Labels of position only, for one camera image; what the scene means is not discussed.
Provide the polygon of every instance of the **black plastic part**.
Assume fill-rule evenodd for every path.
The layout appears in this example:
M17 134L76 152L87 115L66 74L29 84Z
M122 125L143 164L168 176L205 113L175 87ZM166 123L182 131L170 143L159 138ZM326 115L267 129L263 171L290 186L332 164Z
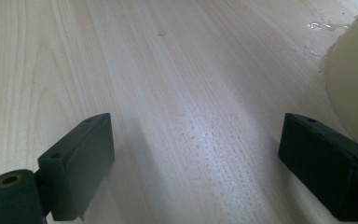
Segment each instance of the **black plastic part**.
M114 160L109 114L84 120L38 159L40 169L0 175L0 224L83 217Z
M41 179L53 186L54 220L83 216L113 159L109 114L84 120L39 157Z
M7 223L46 223L32 171L0 175L0 224Z
M358 144L321 122L286 114L279 157L340 221L358 221Z

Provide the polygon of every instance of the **wooden surface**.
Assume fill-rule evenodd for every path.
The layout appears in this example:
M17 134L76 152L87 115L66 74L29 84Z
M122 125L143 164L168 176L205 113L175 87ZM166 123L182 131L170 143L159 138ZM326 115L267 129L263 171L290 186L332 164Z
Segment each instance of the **wooden surface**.
M357 14L358 0L0 1L0 174L35 171L110 112L116 161L85 223L336 223L277 152L285 112L345 132L320 62Z

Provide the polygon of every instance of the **tabletop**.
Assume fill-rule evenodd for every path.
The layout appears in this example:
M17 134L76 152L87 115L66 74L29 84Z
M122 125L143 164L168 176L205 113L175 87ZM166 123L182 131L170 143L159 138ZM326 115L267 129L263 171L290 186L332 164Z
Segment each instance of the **tabletop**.
M277 153L286 112L346 134L321 61L356 15L358 0L0 1L0 174L36 171L109 112L116 160L73 223L337 223Z

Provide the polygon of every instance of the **cream-colored rounded object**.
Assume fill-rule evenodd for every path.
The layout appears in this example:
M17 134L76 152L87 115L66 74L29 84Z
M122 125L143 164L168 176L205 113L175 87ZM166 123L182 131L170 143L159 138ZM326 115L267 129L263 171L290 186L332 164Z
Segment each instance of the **cream-colored rounded object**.
M358 17L332 47L325 73L327 90L337 115L358 142Z

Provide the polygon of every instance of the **wooden table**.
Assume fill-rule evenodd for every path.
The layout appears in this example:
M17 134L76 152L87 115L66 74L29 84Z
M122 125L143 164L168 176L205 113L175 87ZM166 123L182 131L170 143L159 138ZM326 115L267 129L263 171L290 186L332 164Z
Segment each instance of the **wooden table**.
M85 223L337 223L277 152L285 112L345 133L320 64L357 14L358 0L0 1L0 174L35 171L110 112L116 161Z

